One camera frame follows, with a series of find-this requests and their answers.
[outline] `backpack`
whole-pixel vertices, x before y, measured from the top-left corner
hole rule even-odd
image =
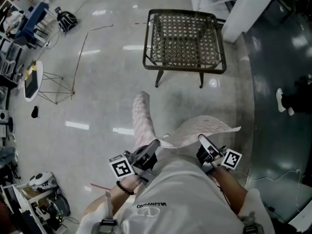
[[[67,33],[77,24],[78,20],[72,13],[64,11],[58,14],[58,26],[61,33]]]

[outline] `wrist strap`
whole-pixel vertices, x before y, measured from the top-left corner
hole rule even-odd
[[[120,181],[117,181],[116,182],[116,185],[121,189],[121,190],[123,190],[126,194],[128,194],[128,195],[134,195],[135,193],[134,192],[129,192],[129,191],[127,191],[126,189],[124,189],[122,186],[121,186],[121,184],[120,184]]]

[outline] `white pillar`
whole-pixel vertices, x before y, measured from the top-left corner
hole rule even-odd
[[[242,32],[247,32],[271,0],[237,0],[223,28],[225,41],[235,42]]]

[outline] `hand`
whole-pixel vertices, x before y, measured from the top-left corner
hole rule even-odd
[[[130,175],[127,177],[124,177],[120,184],[121,186],[126,189],[128,192],[132,193],[136,187],[138,187],[141,184],[141,179],[139,179],[138,175]]]

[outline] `white sneaker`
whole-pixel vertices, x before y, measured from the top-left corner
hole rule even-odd
[[[294,115],[294,110],[293,110],[292,107],[290,107],[290,108],[288,109],[288,114],[289,114],[290,116]]]
[[[277,100],[277,107],[278,107],[278,110],[282,113],[286,110],[286,108],[283,107],[282,105],[282,94],[283,94],[283,91],[281,88],[279,88],[277,91],[276,91],[276,100]]]

